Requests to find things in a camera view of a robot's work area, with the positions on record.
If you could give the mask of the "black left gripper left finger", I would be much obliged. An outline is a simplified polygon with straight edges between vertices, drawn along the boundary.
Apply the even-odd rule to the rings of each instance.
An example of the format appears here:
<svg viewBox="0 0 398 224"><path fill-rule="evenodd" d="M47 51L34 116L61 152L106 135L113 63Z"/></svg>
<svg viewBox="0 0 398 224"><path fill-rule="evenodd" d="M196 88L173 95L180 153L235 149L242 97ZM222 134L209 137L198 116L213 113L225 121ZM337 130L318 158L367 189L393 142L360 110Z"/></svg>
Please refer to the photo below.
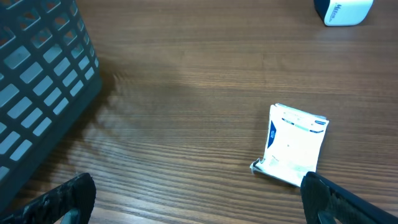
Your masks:
<svg viewBox="0 0 398 224"><path fill-rule="evenodd" d="M96 198L96 186L89 173L80 174L24 207L1 216L1 224L62 223L87 224Z"/></svg>

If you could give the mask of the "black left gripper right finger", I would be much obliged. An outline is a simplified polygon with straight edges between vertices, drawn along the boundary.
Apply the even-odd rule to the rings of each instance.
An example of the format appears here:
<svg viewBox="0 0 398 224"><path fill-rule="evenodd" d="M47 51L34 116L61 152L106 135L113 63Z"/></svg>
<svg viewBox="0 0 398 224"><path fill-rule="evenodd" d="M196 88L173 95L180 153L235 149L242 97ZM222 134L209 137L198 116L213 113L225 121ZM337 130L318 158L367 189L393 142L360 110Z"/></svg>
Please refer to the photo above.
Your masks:
<svg viewBox="0 0 398 224"><path fill-rule="evenodd" d="M315 172L307 172L303 177L300 193L308 224L397 223L397 217Z"/></svg>

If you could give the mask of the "white small packet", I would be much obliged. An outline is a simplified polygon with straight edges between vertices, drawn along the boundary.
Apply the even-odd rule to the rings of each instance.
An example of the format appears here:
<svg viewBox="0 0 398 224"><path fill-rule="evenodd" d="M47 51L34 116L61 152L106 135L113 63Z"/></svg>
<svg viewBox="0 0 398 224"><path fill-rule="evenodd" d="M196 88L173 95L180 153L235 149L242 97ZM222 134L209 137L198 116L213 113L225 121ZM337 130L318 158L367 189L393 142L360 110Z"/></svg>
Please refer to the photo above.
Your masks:
<svg viewBox="0 0 398 224"><path fill-rule="evenodd" d="M250 165L251 171L299 187L307 172L316 171L328 124L324 116L271 105L264 155Z"/></svg>

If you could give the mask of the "dark mesh shopping basket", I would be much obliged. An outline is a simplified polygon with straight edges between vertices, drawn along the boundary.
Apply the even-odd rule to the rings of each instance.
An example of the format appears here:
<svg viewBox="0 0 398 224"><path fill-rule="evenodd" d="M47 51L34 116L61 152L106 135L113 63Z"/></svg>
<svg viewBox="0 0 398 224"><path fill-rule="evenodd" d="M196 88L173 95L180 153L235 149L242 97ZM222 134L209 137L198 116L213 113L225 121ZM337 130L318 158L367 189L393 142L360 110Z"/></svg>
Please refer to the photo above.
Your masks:
<svg viewBox="0 0 398 224"><path fill-rule="evenodd" d="M100 92L75 0L1 2L1 208Z"/></svg>

